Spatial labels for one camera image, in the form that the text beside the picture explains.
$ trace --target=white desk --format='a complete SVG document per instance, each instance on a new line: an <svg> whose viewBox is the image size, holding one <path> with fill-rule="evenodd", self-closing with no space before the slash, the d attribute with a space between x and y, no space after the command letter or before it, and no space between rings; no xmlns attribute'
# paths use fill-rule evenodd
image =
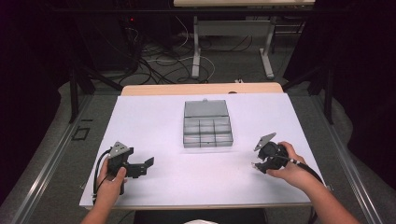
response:
<svg viewBox="0 0 396 224"><path fill-rule="evenodd" d="M233 87L251 90L265 87L265 84L187 85L189 89L193 86L198 90L200 87L217 90L218 86L228 90ZM129 163L140 163L151 157L155 162L148 168L147 175L129 179L115 208L197 209L310 204L304 193L284 180L251 168L252 161L260 161L258 153L253 151L260 137L276 132L274 142L293 143L297 152L321 175L289 96L279 92L278 85L277 88L274 84L269 86L276 93L238 91L237 94L197 95L190 91L187 95L175 92L172 95L120 96L98 157L120 141L134 147ZM140 89L150 88L138 88L136 92L139 94ZM233 129L232 147L183 147L184 104L204 98L226 100ZM87 208L92 207L93 172L79 204Z"/></svg>
<svg viewBox="0 0 396 224"><path fill-rule="evenodd" d="M175 7L274 7L314 5L315 0L175 0ZM262 64L268 79L274 79L268 51L271 45L276 17L270 21L198 21L194 17L194 57L192 77L199 76L201 49L200 35L265 35L264 48L260 49Z"/></svg>

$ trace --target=table surface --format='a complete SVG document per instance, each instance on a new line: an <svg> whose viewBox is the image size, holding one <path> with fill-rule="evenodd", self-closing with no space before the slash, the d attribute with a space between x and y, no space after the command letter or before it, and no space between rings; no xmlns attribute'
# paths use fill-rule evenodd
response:
<svg viewBox="0 0 396 224"><path fill-rule="evenodd" d="M226 101L233 130L231 147L183 147L184 104L203 99ZM96 160L116 141L134 147L129 163L155 158L147 175L129 179L125 193L114 208L206 209L310 204L303 192L284 180L251 168L252 162L260 161L253 149L260 137L268 133L277 133L274 142L293 143L321 176L289 96L275 83L125 87ZM86 208L92 208L93 168L79 204Z"/></svg>
<svg viewBox="0 0 396 224"><path fill-rule="evenodd" d="M315 0L175 0L175 7L308 6Z"/></svg>

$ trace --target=person's left hand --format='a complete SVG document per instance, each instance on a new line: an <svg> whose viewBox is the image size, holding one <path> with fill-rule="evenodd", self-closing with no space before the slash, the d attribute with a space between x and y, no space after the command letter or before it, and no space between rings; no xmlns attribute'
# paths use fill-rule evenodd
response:
<svg viewBox="0 0 396 224"><path fill-rule="evenodd" d="M96 203L106 209L110 209L120 196L121 184L126 182L126 169L121 167L117 176L107 176L108 158L105 158L102 168L97 178L96 186L99 187L97 192Z"/></svg>

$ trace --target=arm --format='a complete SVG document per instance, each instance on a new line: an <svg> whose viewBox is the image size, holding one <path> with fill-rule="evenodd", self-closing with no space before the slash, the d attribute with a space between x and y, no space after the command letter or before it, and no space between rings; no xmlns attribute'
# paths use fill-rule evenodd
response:
<svg viewBox="0 0 396 224"><path fill-rule="evenodd" d="M298 156L291 144L282 142L289 153L289 157L305 163L304 158ZM302 190L311 200L318 217L323 223L359 223L343 205L311 174L289 162L285 169L267 170L267 174L282 178L292 186Z"/></svg>
<svg viewBox="0 0 396 224"><path fill-rule="evenodd" d="M99 186L103 181L102 185L100 185L96 203L91 209L91 211L84 217L81 221L82 224L87 223L106 223L107 217L110 214L111 207L119 198L120 195L120 186L124 181L124 177L126 176L126 169L121 167L117 176L113 179L107 179L107 164L108 159L106 158L103 162L102 168L100 169L100 173L98 176Z"/></svg>

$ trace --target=forearm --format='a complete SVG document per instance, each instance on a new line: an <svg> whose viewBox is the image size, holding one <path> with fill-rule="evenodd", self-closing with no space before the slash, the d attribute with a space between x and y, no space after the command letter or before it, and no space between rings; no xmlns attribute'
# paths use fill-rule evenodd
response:
<svg viewBox="0 0 396 224"><path fill-rule="evenodd" d="M106 223L109 214L110 209L104 208L103 206L97 204L92 208L87 216L84 217L84 219L81 221L81 224Z"/></svg>
<svg viewBox="0 0 396 224"><path fill-rule="evenodd" d="M310 182L303 191L323 223L359 223L321 183Z"/></svg>

